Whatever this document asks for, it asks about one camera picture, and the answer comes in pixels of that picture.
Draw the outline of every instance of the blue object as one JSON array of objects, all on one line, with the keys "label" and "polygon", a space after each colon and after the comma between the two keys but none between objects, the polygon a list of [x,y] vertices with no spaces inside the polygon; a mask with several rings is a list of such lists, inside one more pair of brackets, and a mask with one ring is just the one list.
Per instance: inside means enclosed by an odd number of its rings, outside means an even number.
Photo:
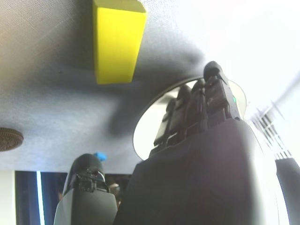
[{"label": "blue object", "polygon": [[96,153],[94,154],[94,156],[96,156],[101,162],[107,160],[106,154],[104,154],[104,153],[102,153],[102,152],[96,152]]}]

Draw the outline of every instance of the yellow block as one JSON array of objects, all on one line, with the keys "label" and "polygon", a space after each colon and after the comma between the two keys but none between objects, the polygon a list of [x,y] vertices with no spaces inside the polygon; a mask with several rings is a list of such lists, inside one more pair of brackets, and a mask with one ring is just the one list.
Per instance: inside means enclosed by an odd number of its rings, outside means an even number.
[{"label": "yellow block", "polygon": [[146,23],[136,0],[93,0],[94,58],[98,84],[132,81]]}]

